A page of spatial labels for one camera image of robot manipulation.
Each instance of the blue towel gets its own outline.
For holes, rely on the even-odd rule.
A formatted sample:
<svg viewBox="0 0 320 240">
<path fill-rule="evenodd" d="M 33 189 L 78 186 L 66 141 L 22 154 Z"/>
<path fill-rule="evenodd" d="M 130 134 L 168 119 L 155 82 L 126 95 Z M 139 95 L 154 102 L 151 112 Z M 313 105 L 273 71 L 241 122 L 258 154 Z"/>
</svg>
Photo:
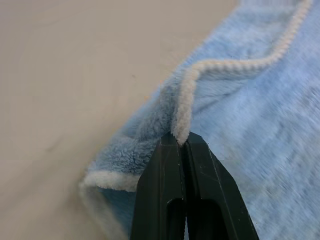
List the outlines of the blue towel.
<svg viewBox="0 0 320 240">
<path fill-rule="evenodd" d="M 320 239 L 320 0 L 243 0 L 96 156 L 80 184 L 108 240 L 130 236 L 157 141 L 204 138 L 261 240 Z"/>
</svg>

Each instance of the fuzzy texture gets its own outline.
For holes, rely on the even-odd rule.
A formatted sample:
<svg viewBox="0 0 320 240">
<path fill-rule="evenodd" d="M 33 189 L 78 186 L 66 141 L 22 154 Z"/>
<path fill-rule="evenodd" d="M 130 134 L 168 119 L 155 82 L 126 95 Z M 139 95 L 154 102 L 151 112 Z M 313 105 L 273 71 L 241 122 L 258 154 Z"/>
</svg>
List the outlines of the fuzzy texture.
<svg viewBox="0 0 320 240">
<path fill-rule="evenodd" d="M 320 1 L 310 3 L 244 0 L 113 136 L 80 187 L 108 240 L 128 239 L 137 181 L 170 130 L 180 144 L 189 131 L 208 142 L 261 240 L 320 239 Z"/>
</svg>

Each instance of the beige table surface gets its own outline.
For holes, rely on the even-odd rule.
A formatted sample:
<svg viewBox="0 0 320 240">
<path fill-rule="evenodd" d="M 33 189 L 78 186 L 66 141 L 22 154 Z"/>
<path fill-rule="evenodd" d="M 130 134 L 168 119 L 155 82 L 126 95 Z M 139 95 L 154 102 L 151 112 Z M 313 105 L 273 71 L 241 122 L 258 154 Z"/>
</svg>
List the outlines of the beige table surface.
<svg viewBox="0 0 320 240">
<path fill-rule="evenodd" d="M 102 240 L 95 153 L 236 0 L 0 0 L 0 240 Z"/>
</svg>

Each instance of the black clip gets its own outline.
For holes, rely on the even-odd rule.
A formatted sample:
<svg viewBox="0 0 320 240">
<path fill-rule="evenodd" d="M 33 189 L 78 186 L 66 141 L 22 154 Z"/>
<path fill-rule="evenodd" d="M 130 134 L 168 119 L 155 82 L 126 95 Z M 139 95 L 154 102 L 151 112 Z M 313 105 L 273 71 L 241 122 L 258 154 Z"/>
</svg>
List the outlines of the black clip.
<svg viewBox="0 0 320 240">
<path fill-rule="evenodd" d="M 139 179 L 130 240 L 259 240 L 235 180 L 201 136 L 165 134 Z"/>
</svg>

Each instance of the light blue cloth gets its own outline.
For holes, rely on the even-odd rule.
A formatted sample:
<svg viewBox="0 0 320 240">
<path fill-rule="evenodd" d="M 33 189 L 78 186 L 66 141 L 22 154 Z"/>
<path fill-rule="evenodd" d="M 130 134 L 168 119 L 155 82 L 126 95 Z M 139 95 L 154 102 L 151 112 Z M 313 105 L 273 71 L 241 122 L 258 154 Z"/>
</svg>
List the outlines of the light blue cloth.
<svg viewBox="0 0 320 240">
<path fill-rule="evenodd" d="M 244 1 L 118 131 L 88 173 L 140 175 L 171 129 L 186 68 L 204 59 L 268 56 L 299 3 L 283 2 L 289 3 Z M 320 240 L 320 1 L 282 59 L 258 73 L 203 74 L 194 97 L 190 131 L 234 177 L 259 238 Z M 135 193 L 99 190 L 129 235 Z"/>
</svg>

